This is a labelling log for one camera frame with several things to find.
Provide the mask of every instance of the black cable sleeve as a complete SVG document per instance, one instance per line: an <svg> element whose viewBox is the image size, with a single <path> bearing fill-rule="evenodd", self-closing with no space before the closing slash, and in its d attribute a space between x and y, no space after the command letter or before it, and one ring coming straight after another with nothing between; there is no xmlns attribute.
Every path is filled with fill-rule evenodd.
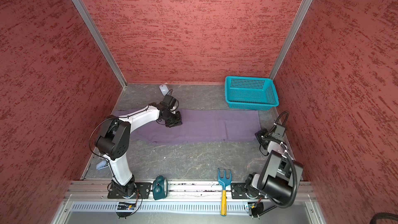
<svg viewBox="0 0 398 224"><path fill-rule="evenodd" d="M282 112L282 113L276 118L276 120L275 120L274 123L277 124L277 123L279 122L279 120L281 119L281 117L282 117L283 115L285 115L285 114L286 114L286 118L285 118L285 120L284 120L283 123L282 123L282 125L285 126L286 121L287 121L287 118L289 117L289 112L288 112L288 111ZM263 136L263 137L267 137L268 135L271 134L271 132L274 131L274 129L275 129L275 127L276 127L275 124L271 127L271 129L269 130L269 132L268 132L265 136Z"/></svg>
<svg viewBox="0 0 398 224"><path fill-rule="evenodd" d="M290 194L289 201L286 202L285 204L277 203L272 197L269 197L268 195L266 195L266 197L267 197L274 205L276 205L277 207L280 207L280 208L287 208L287 207L290 207L290 206L293 204L293 202L294 202L295 199L296 199L297 190L298 190L298 188L299 188L299 184L298 184L298 182L297 182L296 167L295 167L295 165L294 165L294 163L293 163L293 160L292 160L292 158L290 157L290 155L289 155L289 154L286 154L286 157L287 157L287 161L289 162L290 167L291 167L291 169L292 169L292 177L293 177L293 189L292 189L292 192L291 192L291 194Z"/></svg>
<svg viewBox="0 0 398 224"><path fill-rule="evenodd" d="M389 220L398 221L398 215L391 214L391 213L383 213L383 212L377 213L372 217L371 222L369 222L369 224L376 224L377 220L381 220L381 219L389 219Z"/></svg>
<svg viewBox="0 0 398 224"><path fill-rule="evenodd" d="M261 214L259 214L258 216L262 216L263 214L265 214L265 213L267 213L267 212L269 212L269 211L271 211L271 210L273 210L273 209L275 209L276 208L276 206L271 206L271 207L269 207L269 208L267 208L266 210L264 210Z"/></svg>
<svg viewBox="0 0 398 224"><path fill-rule="evenodd" d="M268 140L268 141L273 141L273 142L277 142L280 143L280 140L277 140L276 138L273 137L264 137L262 140Z"/></svg>

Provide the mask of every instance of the red textured wall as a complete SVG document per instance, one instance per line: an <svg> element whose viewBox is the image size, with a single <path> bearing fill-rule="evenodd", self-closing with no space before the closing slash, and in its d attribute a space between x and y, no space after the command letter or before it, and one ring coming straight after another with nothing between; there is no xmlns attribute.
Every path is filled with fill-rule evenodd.
<svg viewBox="0 0 398 224"><path fill-rule="evenodd" d="M398 0L314 0L275 79L328 223L398 214Z"/></svg>
<svg viewBox="0 0 398 224"><path fill-rule="evenodd" d="M268 76L301 0L83 0L130 83Z"/></svg>
<svg viewBox="0 0 398 224"><path fill-rule="evenodd" d="M0 222L49 223L121 86L71 0L0 0Z"/></svg>

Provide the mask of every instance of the vented metal panel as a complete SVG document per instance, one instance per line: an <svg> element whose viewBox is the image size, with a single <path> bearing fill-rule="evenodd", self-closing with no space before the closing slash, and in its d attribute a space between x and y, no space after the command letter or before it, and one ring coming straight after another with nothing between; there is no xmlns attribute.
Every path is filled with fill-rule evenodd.
<svg viewBox="0 0 398 224"><path fill-rule="evenodd" d="M71 212L115 212L118 202L74 202ZM247 214L247 202L227 202L228 214ZM219 214L221 202L142 202L138 212L177 212L194 214Z"/></svg>

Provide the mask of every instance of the blue basket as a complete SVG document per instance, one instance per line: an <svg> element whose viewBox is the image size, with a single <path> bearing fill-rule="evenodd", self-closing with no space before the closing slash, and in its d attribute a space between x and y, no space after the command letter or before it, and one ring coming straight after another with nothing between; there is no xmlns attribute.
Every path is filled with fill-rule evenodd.
<svg viewBox="0 0 398 224"><path fill-rule="evenodd" d="M271 79L227 76L225 100L231 108L269 110L279 105L275 85Z"/></svg>

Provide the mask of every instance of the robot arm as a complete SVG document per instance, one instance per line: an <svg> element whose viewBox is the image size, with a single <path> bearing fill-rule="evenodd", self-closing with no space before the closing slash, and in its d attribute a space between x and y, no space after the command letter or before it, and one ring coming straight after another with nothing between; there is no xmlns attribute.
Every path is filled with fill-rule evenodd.
<svg viewBox="0 0 398 224"><path fill-rule="evenodd" d="M160 104L154 102L144 109L120 117L111 115L103 122L95 146L107 159L113 175L112 184L123 193L124 198L132 197L135 188L134 176L126 158L130 133L151 121L164 120L166 127L181 125L181 114L176 112L176 102L171 95L165 95Z"/></svg>
<svg viewBox="0 0 398 224"><path fill-rule="evenodd" d="M279 120L286 115L282 124ZM297 194L303 165L294 161L283 141L289 112L282 112L270 131L262 129L255 134L260 147L267 151L267 161L260 174L250 174L246 179L246 195L267 197L275 206L290 207Z"/></svg>

